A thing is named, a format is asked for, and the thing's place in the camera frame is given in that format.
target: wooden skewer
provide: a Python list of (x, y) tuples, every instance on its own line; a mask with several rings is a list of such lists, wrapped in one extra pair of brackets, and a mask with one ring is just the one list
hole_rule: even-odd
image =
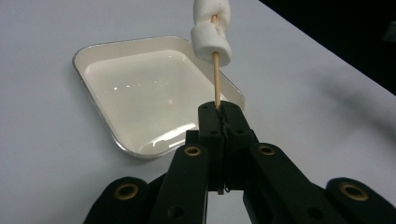
[[(212, 23), (217, 22), (216, 15), (212, 16)], [(215, 74), (215, 106), (216, 109), (220, 108), (220, 76), (219, 76), (219, 53), (217, 51), (212, 53), (213, 57), (213, 65), (214, 65), (214, 74)]]

